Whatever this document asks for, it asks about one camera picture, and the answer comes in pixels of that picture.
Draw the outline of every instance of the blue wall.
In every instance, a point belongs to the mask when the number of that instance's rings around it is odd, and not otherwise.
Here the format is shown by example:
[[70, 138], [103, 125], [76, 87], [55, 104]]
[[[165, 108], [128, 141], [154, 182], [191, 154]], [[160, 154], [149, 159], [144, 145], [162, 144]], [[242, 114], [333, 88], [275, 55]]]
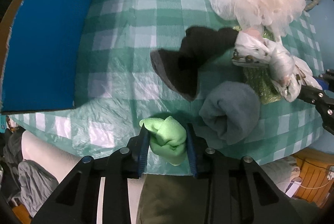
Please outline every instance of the blue wall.
[[[334, 69], [334, 1], [321, 0], [320, 3], [309, 11], [316, 33], [325, 69]], [[334, 93], [326, 92], [334, 98]], [[334, 154], [334, 136], [325, 131], [318, 141], [310, 145], [311, 148], [322, 152]]]

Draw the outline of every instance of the green sponge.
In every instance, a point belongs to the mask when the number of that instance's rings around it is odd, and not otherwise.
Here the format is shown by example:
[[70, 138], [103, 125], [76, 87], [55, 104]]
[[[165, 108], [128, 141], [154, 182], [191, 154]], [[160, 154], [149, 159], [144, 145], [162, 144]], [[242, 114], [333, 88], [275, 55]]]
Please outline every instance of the green sponge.
[[139, 122], [151, 134], [150, 146], [153, 153], [164, 157], [172, 165], [179, 165], [186, 158], [187, 133], [182, 125], [171, 116], [146, 118]]

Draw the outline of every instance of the black boot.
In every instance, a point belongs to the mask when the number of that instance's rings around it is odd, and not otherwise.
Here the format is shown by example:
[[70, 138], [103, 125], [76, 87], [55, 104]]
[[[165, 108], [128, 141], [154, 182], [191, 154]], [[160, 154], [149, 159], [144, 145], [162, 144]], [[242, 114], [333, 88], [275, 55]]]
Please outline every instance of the black boot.
[[238, 31], [192, 26], [186, 30], [179, 51], [159, 49], [150, 53], [154, 71], [173, 91], [188, 101], [197, 96], [198, 69], [234, 47]]

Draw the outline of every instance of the cardboard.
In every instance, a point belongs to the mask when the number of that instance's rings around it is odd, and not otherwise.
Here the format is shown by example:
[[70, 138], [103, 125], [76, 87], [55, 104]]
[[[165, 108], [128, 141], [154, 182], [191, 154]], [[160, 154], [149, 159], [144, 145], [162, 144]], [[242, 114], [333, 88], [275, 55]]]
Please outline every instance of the cardboard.
[[91, 0], [13, 0], [0, 24], [2, 114], [71, 109]]

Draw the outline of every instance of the white cable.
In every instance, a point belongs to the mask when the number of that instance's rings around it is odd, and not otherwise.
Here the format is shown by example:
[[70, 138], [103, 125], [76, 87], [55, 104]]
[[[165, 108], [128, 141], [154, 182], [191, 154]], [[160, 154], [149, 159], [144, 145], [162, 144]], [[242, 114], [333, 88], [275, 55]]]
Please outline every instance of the white cable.
[[332, 180], [330, 180], [328, 183], [326, 183], [325, 185], [322, 185], [322, 186], [320, 186], [320, 187], [305, 187], [305, 186], [303, 186], [303, 185], [298, 184], [297, 182], [292, 182], [292, 183], [294, 183], [294, 184], [296, 184], [296, 185], [299, 185], [300, 187], [305, 188], [305, 189], [319, 189], [319, 188], [323, 188], [323, 187], [325, 187], [325, 186], [328, 185], [331, 181], [332, 181]]

